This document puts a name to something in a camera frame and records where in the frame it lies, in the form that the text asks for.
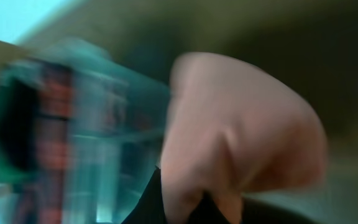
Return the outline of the pink printed t-shirt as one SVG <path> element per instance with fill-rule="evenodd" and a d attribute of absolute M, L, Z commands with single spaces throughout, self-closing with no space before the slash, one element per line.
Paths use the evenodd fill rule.
<path fill-rule="evenodd" d="M 313 108 L 261 69 L 193 52 L 172 70 L 173 97 L 160 160 L 169 223 L 185 223 L 210 194 L 239 223 L 242 194 L 319 182 L 327 139 Z"/>

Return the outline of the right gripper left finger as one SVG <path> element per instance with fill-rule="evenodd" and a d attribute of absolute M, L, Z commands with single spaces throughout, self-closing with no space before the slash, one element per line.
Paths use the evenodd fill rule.
<path fill-rule="evenodd" d="M 160 168 L 155 168 L 139 201 L 122 224 L 167 224 L 163 208 Z"/>

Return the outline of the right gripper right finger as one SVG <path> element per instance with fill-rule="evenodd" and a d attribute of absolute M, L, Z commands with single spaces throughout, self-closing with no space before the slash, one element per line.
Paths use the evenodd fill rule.
<path fill-rule="evenodd" d="M 317 224 L 304 215 L 259 200 L 245 198 L 243 206 L 239 224 Z M 230 224 L 208 194 L 203 195 L 203 199 L 191 213 L 188 223 Z"/>

